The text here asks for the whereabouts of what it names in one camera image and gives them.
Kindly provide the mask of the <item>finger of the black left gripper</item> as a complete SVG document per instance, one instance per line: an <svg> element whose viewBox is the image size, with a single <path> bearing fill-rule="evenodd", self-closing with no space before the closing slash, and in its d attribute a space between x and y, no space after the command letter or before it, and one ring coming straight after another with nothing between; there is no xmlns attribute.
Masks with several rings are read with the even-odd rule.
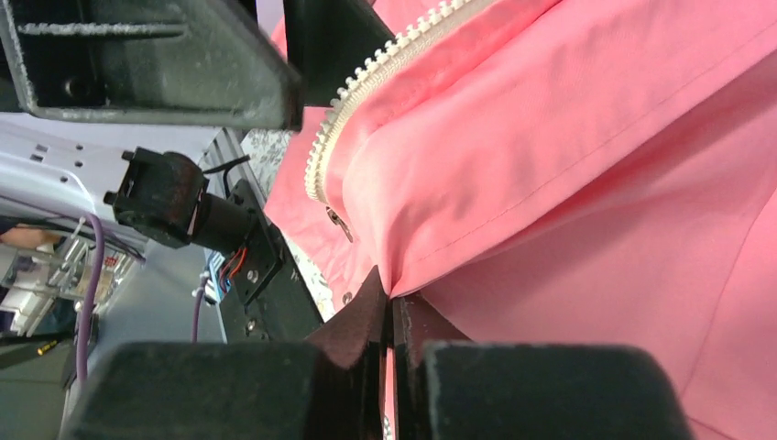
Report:
<svg viewBox="0 0 777 440"><path fill-rule="evenodd" d="M303 79L307 106L326 107L355 68L394 35L371 1L285 0L290 64Z"/></svg>
<svg viewBox="0 0 777 440"><path fill-rule="evenodd" d="M301 79L236 1L4 1L21 108L90 124L296 130Z"/></svg>

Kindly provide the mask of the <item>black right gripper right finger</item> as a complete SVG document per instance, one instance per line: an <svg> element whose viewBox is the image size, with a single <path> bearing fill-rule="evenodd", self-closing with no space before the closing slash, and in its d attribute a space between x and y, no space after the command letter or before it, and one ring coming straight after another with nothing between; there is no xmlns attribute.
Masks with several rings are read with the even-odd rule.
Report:
<svg viewBox="0 0 777 440"><path fill-rule="evenodd" d="M689 439L672 385L630 346L476 343L423 298L391 304L398 439Z"/></svg>

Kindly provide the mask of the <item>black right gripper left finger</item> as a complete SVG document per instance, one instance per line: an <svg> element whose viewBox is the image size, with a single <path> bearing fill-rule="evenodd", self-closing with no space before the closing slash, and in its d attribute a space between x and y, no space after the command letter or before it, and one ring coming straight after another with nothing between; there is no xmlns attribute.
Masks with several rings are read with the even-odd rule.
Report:
<svg viewBox="0 0 777 440"><path fill-rule="evenodd" d="M387 297L371 270L300 342L132 343L93 370L65 439L379 439Z"/></svg>

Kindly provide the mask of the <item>pink zip-up jacket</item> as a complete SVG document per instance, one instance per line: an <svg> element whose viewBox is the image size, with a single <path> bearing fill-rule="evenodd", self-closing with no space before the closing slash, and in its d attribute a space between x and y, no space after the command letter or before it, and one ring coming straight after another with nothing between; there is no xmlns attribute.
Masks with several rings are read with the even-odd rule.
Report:
<svg viewBox="0 0 777 440"><path fill-rule="evenodd" d="M474 340L650 352L700 439L776 436L776 4L378 1L266 211Z"/></svg>

